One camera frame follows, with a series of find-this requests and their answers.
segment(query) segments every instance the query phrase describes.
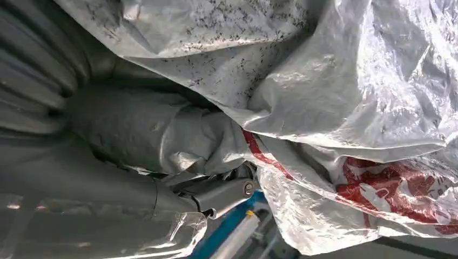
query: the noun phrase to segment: wrinkled plastic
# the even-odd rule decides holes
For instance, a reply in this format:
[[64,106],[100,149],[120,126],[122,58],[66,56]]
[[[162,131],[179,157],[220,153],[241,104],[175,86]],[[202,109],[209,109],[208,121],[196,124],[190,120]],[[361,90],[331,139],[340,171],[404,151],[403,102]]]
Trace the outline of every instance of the wrinkled plastic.
[[376,163],[245,132],[285,241],[314,255],[380,236],[458,237],[458,140]]
[[379,162],[456,135],[455,0],[57,2],[248,131]]
[[457,237],[457,1],[56,2],[247,130],[245,159],[301,253]]
[[2,258],[177,258],[204,236],[201,213],[0,195]]

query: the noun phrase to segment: speckled plastic sheet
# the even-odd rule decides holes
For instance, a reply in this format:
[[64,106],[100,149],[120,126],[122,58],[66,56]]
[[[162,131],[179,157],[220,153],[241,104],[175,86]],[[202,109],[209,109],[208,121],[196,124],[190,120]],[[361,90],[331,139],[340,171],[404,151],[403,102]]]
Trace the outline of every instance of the speckled plastic sheet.
[[56,2],[250,132],[379,162],[456,135],[455,0]]
[[2,258],[178,258],[203,238],[202,213],[0,194]]

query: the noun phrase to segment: clear plastic wrap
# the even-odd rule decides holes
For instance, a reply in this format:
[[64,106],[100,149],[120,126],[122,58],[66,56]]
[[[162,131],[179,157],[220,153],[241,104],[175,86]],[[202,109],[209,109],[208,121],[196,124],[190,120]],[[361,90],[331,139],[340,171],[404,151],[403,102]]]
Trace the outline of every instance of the clear plastic wrap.
[[1,258],[177,258],[202,239],[202,213],[0,194]]

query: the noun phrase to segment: white plastic sheet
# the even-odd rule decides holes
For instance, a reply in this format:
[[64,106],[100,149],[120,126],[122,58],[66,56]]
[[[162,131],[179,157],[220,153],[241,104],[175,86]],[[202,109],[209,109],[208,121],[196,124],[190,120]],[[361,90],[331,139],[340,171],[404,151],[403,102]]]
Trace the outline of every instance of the white plastic sheet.
[[[303,254],[380,236],[458,237],[458,140],[435,153],[377,163],[243,131],[223,113],[189,106],[177,94],[110,85],[76,98],[85,104],[72,115],[76,131],[129,165],[170,174],[224,172],[241,158],[258,165],[284,239]],[[207,118],[219,119],[207,124]],[[118,130],[124,125],[128,131]]]
[[251,132],[386,162],[458,127],[455,0],[57,3]]

